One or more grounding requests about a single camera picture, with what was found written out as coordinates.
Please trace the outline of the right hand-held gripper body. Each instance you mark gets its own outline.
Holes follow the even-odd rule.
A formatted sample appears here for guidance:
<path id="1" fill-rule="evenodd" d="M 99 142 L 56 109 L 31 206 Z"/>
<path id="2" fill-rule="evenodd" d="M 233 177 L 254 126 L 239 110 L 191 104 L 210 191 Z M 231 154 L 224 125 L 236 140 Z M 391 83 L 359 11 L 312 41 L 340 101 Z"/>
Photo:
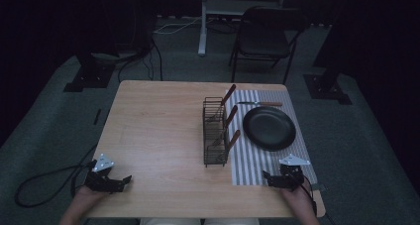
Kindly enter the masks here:
<path id="1" fill-rule="evenodd" d="M 302 166 L 310 166 L 308 160 L 300 159 L 293 154 L 289 154 L 279 160 L 279 187 L 295 189 L 304 182 Z"/>

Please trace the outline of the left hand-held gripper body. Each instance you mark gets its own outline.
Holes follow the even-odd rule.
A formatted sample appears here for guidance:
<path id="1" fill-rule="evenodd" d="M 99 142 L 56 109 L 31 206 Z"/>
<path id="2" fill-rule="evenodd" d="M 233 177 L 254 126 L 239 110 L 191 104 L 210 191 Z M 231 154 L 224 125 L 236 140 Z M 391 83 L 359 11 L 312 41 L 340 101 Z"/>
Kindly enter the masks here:
<path id="1" fill-rule="evenodd" d="M 116 184 L 108 177 L 113 166 L 114 162 L 105 154 L 101 154 L 97 159 L 88 164 L 89 172 L 87 173 L 84 185 L 93 191 L 115 192 Z"/>

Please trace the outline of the person's left hand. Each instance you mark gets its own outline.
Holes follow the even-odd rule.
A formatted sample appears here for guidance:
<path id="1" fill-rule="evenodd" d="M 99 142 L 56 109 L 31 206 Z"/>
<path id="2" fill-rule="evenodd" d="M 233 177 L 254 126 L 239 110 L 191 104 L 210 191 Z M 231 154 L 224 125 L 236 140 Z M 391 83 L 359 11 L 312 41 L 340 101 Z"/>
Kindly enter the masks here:
<path id="1" fill-rule="evenodd" d="M 73 201 L 78 206 L 92 207 L 109 195 L 109 192 L 94 191 L 87 186 L 81 186 L 75 193 Z"/>

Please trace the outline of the person's right hand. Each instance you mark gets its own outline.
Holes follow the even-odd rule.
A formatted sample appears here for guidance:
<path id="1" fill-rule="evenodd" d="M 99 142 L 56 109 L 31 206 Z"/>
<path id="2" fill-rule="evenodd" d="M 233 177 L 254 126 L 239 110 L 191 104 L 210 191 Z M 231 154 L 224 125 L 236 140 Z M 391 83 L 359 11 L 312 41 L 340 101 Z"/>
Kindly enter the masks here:
<path id="1" fill-rule="evenodd" d="M 309 193 L 307 184 L 301 184 L 294 190 L 281 188 L 281 196 L 294 213 L 313 213 L 313 199 Z"/>

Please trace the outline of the grey striped placemat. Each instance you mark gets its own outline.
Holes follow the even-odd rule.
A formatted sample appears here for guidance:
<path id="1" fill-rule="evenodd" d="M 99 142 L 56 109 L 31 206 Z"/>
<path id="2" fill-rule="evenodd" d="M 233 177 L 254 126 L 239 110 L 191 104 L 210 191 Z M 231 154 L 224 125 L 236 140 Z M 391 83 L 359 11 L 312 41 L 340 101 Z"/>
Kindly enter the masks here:
<path id="1" fill-rule="evenodd" d="M 270 152 L 259 147 L 248 138 L 243 127 L 243 120 L 249 111 L 257 108 L 255 102 L 281 103 L 278 110 L 290 118 L 295 132 L 288 147 L 276 152 Z M 311 184 L 318 182 L 287 91 L 236 90 L 226 103 L 228 110 L 231 110 L 235 105 L 238 106 L 238 111 L 230 123 L 229 131 L 234 133 L 240 130 L 241 136 L 229 153 L 233 185 L 267 185 L 266 179 L 263 177 L 263 171 L 267 171 L 271 175 L 280 175 L 280 160 L 285 159 L 289 155 L 294 155 L 308 162 L 308 165 L 301 167 L 303 174 L 309 179 Z"/>

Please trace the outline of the black round plate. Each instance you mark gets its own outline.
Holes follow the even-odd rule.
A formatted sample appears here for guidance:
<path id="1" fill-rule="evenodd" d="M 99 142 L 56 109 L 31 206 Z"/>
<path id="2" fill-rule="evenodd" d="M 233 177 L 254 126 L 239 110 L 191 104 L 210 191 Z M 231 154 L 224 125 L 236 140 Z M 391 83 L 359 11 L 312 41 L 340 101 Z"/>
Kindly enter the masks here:
<path id="1" fill-rule="evenodd" d="M 288 148 L 296 137 L 296 127 L 291 118 L 273 107 L 250 110 L 244 116 L 243 129 L 252 143 L 270 152 Z"/>

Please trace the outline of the black stand base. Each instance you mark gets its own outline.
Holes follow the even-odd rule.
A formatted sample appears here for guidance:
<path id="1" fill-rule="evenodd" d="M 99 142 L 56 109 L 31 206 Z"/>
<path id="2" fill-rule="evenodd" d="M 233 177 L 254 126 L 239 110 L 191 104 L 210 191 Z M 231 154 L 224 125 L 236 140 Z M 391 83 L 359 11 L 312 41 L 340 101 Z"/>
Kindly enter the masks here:
<path id="1" fill-rule="evenodd" d="M 336 100 L 341 105 L 352 105 L 352 101 L 338 83 L 340 72 L 327 68 L 321 75 L 304 74 L 304 80 L 312 99 Z"/>
<path id="2" fill-rule="evenodd" d="M 72 82 L 69 82 L 63 89 L 64 92 L 81 92 L 85 88 L 106 88 L 109 84 L 114 64 L 97 62 L 90 53 L 77 54 L 80 68 Z"/>

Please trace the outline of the black folding chair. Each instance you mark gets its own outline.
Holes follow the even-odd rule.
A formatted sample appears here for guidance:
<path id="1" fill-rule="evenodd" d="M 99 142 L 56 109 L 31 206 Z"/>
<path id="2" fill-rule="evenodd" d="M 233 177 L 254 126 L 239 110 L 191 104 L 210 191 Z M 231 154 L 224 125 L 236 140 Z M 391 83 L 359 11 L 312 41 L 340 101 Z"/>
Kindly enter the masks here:
<path id="1" fill-rule="evenodd" d="M 236 78 L 239 60 L 272 61 L 275 67 L 287 58 L 282 83 L 285 83 L 296 51 L 299 36 L 307 29 L 308 19 L 297 8 L 255 6 L 241 17 L 231 52 L 231 81 Z"/>

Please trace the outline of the wooden-handled utensil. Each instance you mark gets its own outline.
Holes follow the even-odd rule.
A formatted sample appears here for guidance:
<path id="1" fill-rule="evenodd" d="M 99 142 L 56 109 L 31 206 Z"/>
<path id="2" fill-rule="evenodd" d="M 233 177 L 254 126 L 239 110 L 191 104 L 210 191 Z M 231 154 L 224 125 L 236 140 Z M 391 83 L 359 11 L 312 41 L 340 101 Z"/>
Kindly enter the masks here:
<path id="1" fill-rule="evenodd" d="M 203 115 L 206 122 L 220 121 L 223 118 L 225 104 L 236 89 L 233 84 L 223 98 L 206 97 L 203 102 Z"/>
<path id="2" fill-rule="evenodd" d="M 223 139 L 225 138 L 225 133 L 227 132 L 228 127 L 229 127 L 230 123 L 232 122 L 233 118 L 235 117 L 237 111 L 238 111 L 238 106 L 235 105 L 232 108 L 229 116 L 227 117 L 227 119 L 225 121 L 225 125 L 223 127 L 222 132 L 220 133 L 219 137 L 212 143 L 211 146 L 216 147 L 216 146 L 218 146 L 218 145 L 220 145 L 222 143 Z"/>
<path id="3" fill-rule="evenodd" d="M 241 136 L 241 131 L 237 130 L 234 133 L 234 135 L 233 135 L 232 139 L 230 140 L 230 142 L 228 143 L 228 145 L 225 147 L 225 152 L 217 157 L 218 161 L 226 162 L 228 160 L 229 153 L 230 153 L 231 149 L 234 147 L 234 145 L 236 144 L 236 142 L 237 142 L 237 140 L 239 139 L 240 136 Z"/>

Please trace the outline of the wooden-handled table knife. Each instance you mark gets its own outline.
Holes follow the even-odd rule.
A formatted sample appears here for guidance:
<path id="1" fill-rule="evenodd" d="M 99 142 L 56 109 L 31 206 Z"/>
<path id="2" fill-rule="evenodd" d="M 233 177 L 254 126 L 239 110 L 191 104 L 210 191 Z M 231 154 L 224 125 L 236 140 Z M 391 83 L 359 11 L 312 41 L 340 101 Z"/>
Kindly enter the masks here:
<path id="1" fill-rule="evenodd" d="M 262 101 L 241 101 L 241 102 L 237 102 L 237 104 L 262 105 L 262 106 L 274 106 L 274 107 L 281 107 L 283 105 L 281 102 L 262 102 Z"/>

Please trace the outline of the white metal desk frame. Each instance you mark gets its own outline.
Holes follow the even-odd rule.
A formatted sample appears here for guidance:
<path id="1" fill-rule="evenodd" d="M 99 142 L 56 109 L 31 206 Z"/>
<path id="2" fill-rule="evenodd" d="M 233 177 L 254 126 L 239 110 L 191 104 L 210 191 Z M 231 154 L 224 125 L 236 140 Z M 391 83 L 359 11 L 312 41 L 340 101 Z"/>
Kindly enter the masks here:
<path id="1" fill-rule="evenodd" d="M 254 0 L 202 0 L 201 28 L 198 44 L 198 55 L 206 55 L 207 17 L 209 15 L 242 16 L 248 8 L 254 6 L 282 7 L 284 0 L 254 1 Z"/>

